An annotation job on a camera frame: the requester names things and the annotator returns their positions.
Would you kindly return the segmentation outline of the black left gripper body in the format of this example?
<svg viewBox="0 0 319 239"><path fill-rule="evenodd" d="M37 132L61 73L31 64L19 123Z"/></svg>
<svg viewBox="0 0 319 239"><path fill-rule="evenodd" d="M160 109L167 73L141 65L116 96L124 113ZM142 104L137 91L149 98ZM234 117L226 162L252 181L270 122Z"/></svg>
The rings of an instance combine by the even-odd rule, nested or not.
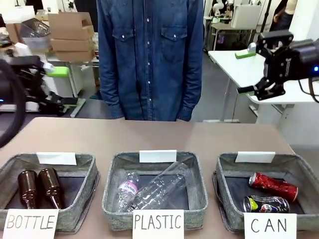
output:
<svg viewBox="0 0 319 239"><path fill-rule="evenodd" d="M42 89L45 70L39 56L19 56L13 58L13 70L18 75L30 101L44 101L46 93Z"/></svg>

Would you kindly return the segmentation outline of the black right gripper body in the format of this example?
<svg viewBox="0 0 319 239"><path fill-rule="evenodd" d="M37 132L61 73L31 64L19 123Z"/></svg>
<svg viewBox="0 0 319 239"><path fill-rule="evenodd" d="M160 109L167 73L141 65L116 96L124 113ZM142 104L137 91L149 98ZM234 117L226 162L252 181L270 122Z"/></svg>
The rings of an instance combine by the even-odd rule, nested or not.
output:
<svg viewBox="0 0 319 239"><path fill-rule="evenodd" d="M264 76L266 84L283 84L300 80L300 51L297 46L281 46L277 50L263 47Z"/></svg>

